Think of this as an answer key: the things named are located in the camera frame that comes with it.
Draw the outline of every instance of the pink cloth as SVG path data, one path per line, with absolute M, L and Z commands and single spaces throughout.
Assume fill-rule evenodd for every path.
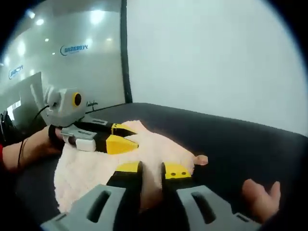
M 140 121 L 124 123 L 137 132 L 127 139 L 139 148 L 128 153 L 108 155 L 84 152 L 65 145 L 54 174 L 55 197 L 60 212 L 68 212 L 72 203 L 98 184 L 106 184 L 118 165 L 142 161 L 143 185 L 141 210 L 155 206 L 162 200 L 161 163 L 173 162 L 193 172 L 194 155 L 162 135 L 148 131 Z

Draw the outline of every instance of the black sofa cushion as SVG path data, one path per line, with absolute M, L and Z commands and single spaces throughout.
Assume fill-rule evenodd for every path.
M 306 137 L 285 130 L 147 103 L 110 107 L 91 116 L 116 123 L 140 120 L 150 131 L 171 138 L 194 154 L 205 153 L 209 164 L 197 167 L 195 178 L 227 200 L 234 212 L 247 215 L 241 197 L 244 180 L 252 178 L 265 187 L 279 180 L 284 203 L 307 148 Z M 17 181 L 17 195 L 38 223 L 59 213 L 53 185 L 57 161 L 54 157 L 36 163 Z M 143 216 L 155 221 L 161 216 L 162 208 L 158 210 Z

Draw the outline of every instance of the finger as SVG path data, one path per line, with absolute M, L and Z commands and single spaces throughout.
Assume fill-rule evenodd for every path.
M 272 188 L 270 189 L 269 195 L 279 205 L 279 201 L 280 201 L 280 197 L 281 197 L 279 181 L 276 181 L 273 184 Z
M 60 128 L 56 128 L 56 130 L 54 131 L 56 136 L 58 137 L 59 140 L 63 140 L 63 136 L 61 134 L 61 129 Z
M 254 202 L 260 196 L 267 194 L 264 187 L 255 183 L 252 179 L 245 180 L 242 186 L 242 193 L 250 203 Z
M 261 222 L 265 222 L 278 210 L 277 203 L 265 191 L 264 187 L 253 180 L 246 180 L 243 184 L 243 195 L 250 204 L 252 212 Z
M 195 165 L 204 166 L 208 164 L 208 158 L 206 155 L 198 155 L 194 158 L 193 163 Z
M 51 142 L 51 144 L 59 149 L 59 150 L 62 150 L 63 147 L 64 147 L 64 140 L 63 140 L 63 137 L 61 135 L 61 131 L 59 128 L 53 126 L 53 125 L 50 125 L 49 128 L 48 128 L 48 137 L 49 137 L 49 141 Z

